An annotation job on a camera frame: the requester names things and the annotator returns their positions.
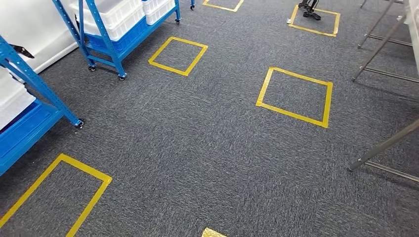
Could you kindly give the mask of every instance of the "gray carpet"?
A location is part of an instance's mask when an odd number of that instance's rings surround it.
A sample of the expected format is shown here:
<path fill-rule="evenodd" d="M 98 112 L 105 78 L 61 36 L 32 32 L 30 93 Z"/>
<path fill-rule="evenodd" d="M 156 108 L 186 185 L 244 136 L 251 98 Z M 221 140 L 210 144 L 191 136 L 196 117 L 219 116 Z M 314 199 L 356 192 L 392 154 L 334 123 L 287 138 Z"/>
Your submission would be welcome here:
<path fill-rule="evenodd" d="M 228 237 L 417 236 L 416 183 L 345 169 L 419 116 L 419 85 L 368 72 L 351 82 L 377 41 L 356 44 L 385 2 L 359 9 L 361 0 L 320 1 L 341 13 L 336 38 L 288 27 L 297 3 L 245 0 L 234 13 L 201 1 L 190 11 L 182 0 L 181 24 L 171 17 L 124 60 L 126 81 L 106 67 L 89 72 L 79 50 L 46 69 L 41 76 L 86 123 L 77 130 L 61 120 L 0 177 L 0 216 L 65 153 L 113 178 L 78 236 L 200 237 L 205 227 Z M 324 20 L 319 27 L 328 28 Z M 170 36 L 208 45 L 188 77 L 147 62 Z M 409 39 L 407 26 L 396 38 Z M 176 46 L 158 62 L 185 68 L 196 50 Z M 412 49 L 401 45 L 386 45 L 372 65 L 418 76 Z M 334 83 L 329 128 L 255 106 L 270 66 Z M 315 119 L 323 93 L 278 73 L 266 100 Z M 416 132 L 374 161 L 419 175 L 418 139 Z M 0 236 L 64 235 L 99 185 L 58 166 Z"/>

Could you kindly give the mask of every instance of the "crate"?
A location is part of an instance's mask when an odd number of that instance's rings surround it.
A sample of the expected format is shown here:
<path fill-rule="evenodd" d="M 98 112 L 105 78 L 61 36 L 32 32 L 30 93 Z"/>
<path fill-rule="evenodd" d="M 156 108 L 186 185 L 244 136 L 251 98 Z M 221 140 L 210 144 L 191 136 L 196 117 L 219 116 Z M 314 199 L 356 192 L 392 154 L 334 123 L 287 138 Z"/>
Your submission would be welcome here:
<path fill-rule="evenodd" d="M 95 0 L 95 3 L 105 28 L 117 25 L 127 17 L 132 9 L 142 7 L 141 0 Z M 74 11 L 77 19 L 80 19 L 79 1 L 72 2 L 70 8 Z M 85 1 L 83 1 L 83 17 L 84 23 L 95 24 L 94 18 Z"/>
<path fill-rule="evenodd" d="M 106 28 L 112 41 L 119 41 L 132 27 L 145 16 L 142 7 L 132 9 L 129 15 L 120 23 Z M 89 35 L 101 36 L 96 24 L 84 23 L 84 32 Z"/>
<path fill-rule="evenodd" d="M 143 1 L 143 8 L 145 14 L 151 14 L 153 11 L 158 9 L 160 6 L 162 6 L 164 3 L 167 2 L 167 0 L 142 0 Z"/>
<path fill-rule="evenodd" d="M 147 22 L 145 16 L 138 21 L 138 23 L 132 27 L 125 35 L 123 35 L 118 41 L 111 41 L 112 45 L 116 52 L 121 53 L 125 51 L 136 39 L 137 37 L 143 33 L 144 30 L 147 28 Z M 97 50 L 104 50 L 106 49 L 105 42 L 101 36 L 94 36 L 86 34 L 87 38 L 89 39 L 89 43 L 93 49 Z"/>
<path fill-rule="evenodd" d="M 25 86 L 0 67 L 0 130 L 25 110 L 35 97 L 29 94 Z"/>
<path fill-rule="evenodd" d="M 172 10 L 176 6 L 174 0 L 166 0 L 162 5 L 160 5 L 157 9 L 155 9 L 152 13 L 146 14 L 147 24 L 153 25 L 156 23 L 160 18 L 166 15 L 170 10 Z"/>

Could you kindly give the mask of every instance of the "blue storage bin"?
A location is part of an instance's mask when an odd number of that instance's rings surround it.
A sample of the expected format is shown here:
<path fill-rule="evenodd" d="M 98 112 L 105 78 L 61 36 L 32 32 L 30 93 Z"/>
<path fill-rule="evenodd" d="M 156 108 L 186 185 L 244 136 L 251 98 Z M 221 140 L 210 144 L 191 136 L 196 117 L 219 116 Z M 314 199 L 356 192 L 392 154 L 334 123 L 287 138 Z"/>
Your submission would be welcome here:
<path fill-rule="evenodd" d="M 148 27 L 145 16 L 133 26 L 124 36 L 122 36 L 118 41 L 112 41 L 114 49 L 116 52 L 123 52 L 135 39 L 143 33 Z M 85 34 L 89 39 L 89 43 L 93 49 L 106 49 L 105 41 L 103 41 L 102 36 L 95 36 L 90 34 Z"/>

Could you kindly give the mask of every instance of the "white surface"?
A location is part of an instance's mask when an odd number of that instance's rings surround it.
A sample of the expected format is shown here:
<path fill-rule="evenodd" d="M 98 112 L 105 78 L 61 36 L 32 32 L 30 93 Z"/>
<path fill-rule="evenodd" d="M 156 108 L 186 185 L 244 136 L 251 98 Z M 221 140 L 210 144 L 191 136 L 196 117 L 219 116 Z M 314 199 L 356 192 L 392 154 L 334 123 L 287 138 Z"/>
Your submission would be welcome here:
<path fill-rule="evenodd" d="M 70 0 L 61 1 L 71 12 Z M 77 48 L 52 0 L 0 0 L 0 22 L 0 35 L 8 43 L 35 56 L 21 55 L 36 73 Z"/>
<path fill-rule="evenodd" d="M 174 0 L 166 0 L 161 6 L 159 6 L 156 10 L 154 10 L 150 14 L 146 14 L 146 21 L 147 25 L 153 25 L 156 23 L 160 18 L 162 18 L 166 13 L 172 10 L 176 6 Z"/>
<path fill-rule="evenodd" d="M 158 9 L 160 6 L 165 4 L 167 0 L 143 0 L 145 14 L 151 14 L 153 11 Z"/>
<path fill-rule="evenodd" d="M 141 0 L 95 0 L 97 10 L 102 18 L 105 28 L 112 28 L 124 20 L 132 9 L 142 7 Z M 71 9 L 79 17 L 79 1 L 75 0 L 70 4 Z M 83 0 L 83 21 L 90 25 L 95 24 L 94 18 Z"/>
<path fill-rule="evenodd" d="M 142 5 L 138 8 L 131 9 L 128 15 L 120 23 L 113 25 L 106 29 L 109 38 L 113 41 L 118 41 L 124 36 L 135 24 L 137 24 L 145 16 Z M 91 35 L 100 35 L 100 31 L 96 24 L 84 23 L 84 32 Z"/>
<path fill-rule="evenodd" d="M 25 86 L 15 81 L 6 69 L 0 68 L 0 129 L 33 101 L 35 97 L 27 92 Z"/>
<path fill-rule="evenodd" d="M 416 66 L 419 74 L 419 0 L 404 1 L 410 37 L 412 38 L 413 52 L 415 53 Z"/>

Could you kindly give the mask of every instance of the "gray metal rod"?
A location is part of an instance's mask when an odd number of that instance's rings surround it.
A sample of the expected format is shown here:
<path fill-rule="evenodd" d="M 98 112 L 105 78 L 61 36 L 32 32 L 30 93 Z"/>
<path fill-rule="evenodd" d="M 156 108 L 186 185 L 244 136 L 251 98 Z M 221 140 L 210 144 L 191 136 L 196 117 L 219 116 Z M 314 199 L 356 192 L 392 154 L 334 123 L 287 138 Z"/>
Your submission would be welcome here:
<path fill-rule="evenodd" d="M 419 79 L 411 78 L 411 77 L 407 77 L 407 76 L 403 76 L 403 75 L 399 75 L 399 74 L 395 74 L 395 73 L 386 72 L 386 71 L 371 68 L 371 67 L 368 67 L 368 66 L 365 67 L 365 71 L 372 72 L 372 73 L 378 73 L 378 74 L 389 76 L 389 77 L 392 77 L 392 78 L 398 78 L 398 79 L 402 79 L 402 80 L 408 80 L 408 81 L 411 81 L 411 82 L 419 83 Z"/>
<path fill-rule="evenodd" d="M 364 2 L 361 4 L 361 8 L 365 5 L 366 2 L 367 0 L 364 0 Z"/>
<path fill-rule="evenodd" d="M 392 174 L 401 176 L 403 178 L 413 180 L 413 181 L 419 183 L 419 178 L 418 177 L 413 176 L 413 175 L 410 175 L 410 174 L 407 174 L 407 173 L 404 173 L 402 171 L 398 171 L 397 169 L 392 169 L 390 167 L 387 167 L 387 166 L 384 166 L 384 165 L 381 165 L 381 164 L 378 164 L 378 163 L 375 163 L 375 162 L 371 162 L 371 161 L 367 161 L 367 162 L 365 162 L 365 164 L 366 165 L 369 165 L 369 166 L 372 166 L 374 168 L 377 168 L 377 169 L 380 169 L 380 170 L 384 170 L 386 172 L 389 172 L 389 173 L 392 173 Z"/>
<path fill-rule="evenodd" d="M 366 2 L 367 2 L 367 0 L 364 0 L 364 2 L 361 4 L 360 8 L 362 8 L 365 5 Z M 396 0 L 395 3 L 403 4 L 404 2 L 400 1 L 400 0 Z"/>
<path fill-rule="evenodd" d="M 376 156 L 378 153 L 384 151 L 385 149 L 387 149 L 387 148 L 393 146 L 394 144 L 396 144 L 401 139 L 405 138 L 407 135 L 409 135 L 410 133 L 412 133 L 413 131 L 415 131 L 418 127 L 419 127 L 419 119 L 416 120 L 415 122 L 413 122 L 412 124 L 410 124 L 409 126 L 405 127 L 400 132 L 396 133 L 392 137 L 390 137 L 390 139 L 388 139 L 387 141 L 385 141 L 385 142 L 381 143 L 380 145 L 372 148 L 365 156 L 363 156 L 362 158 L 358 159 L 356 162 L 350 164 L 349 167 L 348 167 L 348 169 L 350 171 L 355 170 L 360 165 L 364 164 L 369 159 L 371 159 L 374 156 Z"/>
<path fill-rule="evenodd" d="M 378 25 L 378 23 L 385 16 L 385 14 L 388 12 L 388 10 L 390 9 L 391 5 L 393 5 L 393 3 L 395 1 L 396 0 L 390 0 L 390 3 L 387 5 L 387 7 L 385 8 L 385 10 L 381 13 L 380 17 L 374 22 L 374 24 L 370 27 L 370 29 L 368 30 L 368 32 L 364 35 L 364 38 L 358 44 L 358 48 L 360 48 L 360 47 L 362 47 L 364 45 L 365 41 L 367 41 L 367 39 L 368 39 L 368 36 L 370 36 L 371 32 L 376 28 L 376 26 Z"/>
<path fill-rule="evenodd" d="M 401 24 L 403 24 L 403 22 L 405 21 L 405 19 L 406 19 L 406 14 L 404 14 L 403 17 L 402 17 L 402 19 L 400 19 L 400 21 L 398 21 L 391 28 L 391 30 L 388 32 L 388 34 L 386 35 L 386 37 L 381 41 L 381 43 L 378 45 L 378 47 L 374 50 L 374 52 L 369 56 L 369 58 L 367 60 L 365 60 L 365 62 L 363 63 L 363 65 L 361 67 L 359 67 L 359 70 L 358 70 L 357 74 L 355 74 L 355 76 L 352 78 L 353 81 L 355 81 L 358 78 L 358 76 L 363 72 L 363 70 L 365 69 L 365 67 L 371 62 L 371 60 L 378 54 L 378 52 L 388 42 L 388 40 L 391 38 L 391 36 L 397 30 L 397 28 L 399 28 L 399 26 Z"/>
<path fill-rule="evenodd" d="M 376 39 L 376 40 L 383 40 L 384 39 L 384 37 L 377 36 L 377 35 L 372 35 L 372 34 L 369 35 L 369 37 L 372 38 L 372 39 Z M 391 42 L 391 43 L 396 43 L 396 44 L 412 47 L 412 43 L 404 42 L 404 41 L 401 41 L 401 40 L 389 39 L 388 41 Z"/>

